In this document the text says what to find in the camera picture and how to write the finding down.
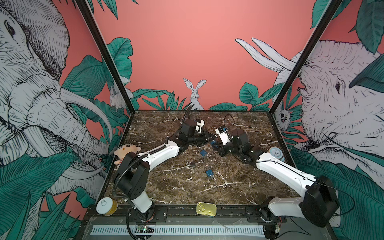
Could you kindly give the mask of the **large blue padlock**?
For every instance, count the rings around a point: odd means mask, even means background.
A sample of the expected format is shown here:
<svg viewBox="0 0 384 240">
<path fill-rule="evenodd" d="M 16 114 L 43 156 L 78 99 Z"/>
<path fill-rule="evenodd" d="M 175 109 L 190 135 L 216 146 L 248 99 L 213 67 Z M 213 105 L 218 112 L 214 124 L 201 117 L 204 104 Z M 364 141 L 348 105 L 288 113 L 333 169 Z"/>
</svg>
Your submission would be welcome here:
<svg viewBox="0 0 384 240">
<path fill-rule="evenodd" d="M 211 146 L 212 148 L 215 150 L 215 149 L 218 149 L 218 142 L 216 140 L 212 140 L 211 141 Z"/>
</svg>

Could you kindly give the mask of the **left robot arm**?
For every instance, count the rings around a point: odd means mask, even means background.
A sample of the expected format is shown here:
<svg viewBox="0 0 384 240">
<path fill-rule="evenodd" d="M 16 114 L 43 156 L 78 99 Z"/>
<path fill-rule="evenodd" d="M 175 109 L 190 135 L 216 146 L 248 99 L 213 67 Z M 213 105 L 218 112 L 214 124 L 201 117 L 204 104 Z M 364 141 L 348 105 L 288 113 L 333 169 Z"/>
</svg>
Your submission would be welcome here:
<svg viewBox="0 0 384 240">
<path fill-rule="evenodd" d="M 204 124 L 202 120 L 184 120 L 162 145 L 141 154 L 126 154 L 114 179 L 113 196 L 128 202 L 142 222 L 151 221 L 155 204 L 145 191 L 150 171 L 181 155 L 189 146 L 201 147 L 212 141 L 216 136 L 209 133 Z"/>
</svg>

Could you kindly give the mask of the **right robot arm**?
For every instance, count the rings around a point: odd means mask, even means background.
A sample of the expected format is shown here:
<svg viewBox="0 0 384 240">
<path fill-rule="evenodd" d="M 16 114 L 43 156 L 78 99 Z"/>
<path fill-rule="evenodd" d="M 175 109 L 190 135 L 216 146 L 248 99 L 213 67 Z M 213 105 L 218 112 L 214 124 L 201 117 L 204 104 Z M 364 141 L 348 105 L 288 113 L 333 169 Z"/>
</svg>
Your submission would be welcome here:
<svg viewBox="0 0 384 240">
<path fill-rule="evenodd" d="M 272 153 L 251 145 L 243 130 L 229 131 L 221 126 L 215 130 L 211 145 L 221 157 L 232 154 L 241 162 L 277 178 L 299 195 L 297 198 L 272 197 L 268 200 L 266 210 L 273 216 L 304 218 L 323 228 L 340 207 L 336 189 L 329 178 L 302 172 Z"/>
</svg>

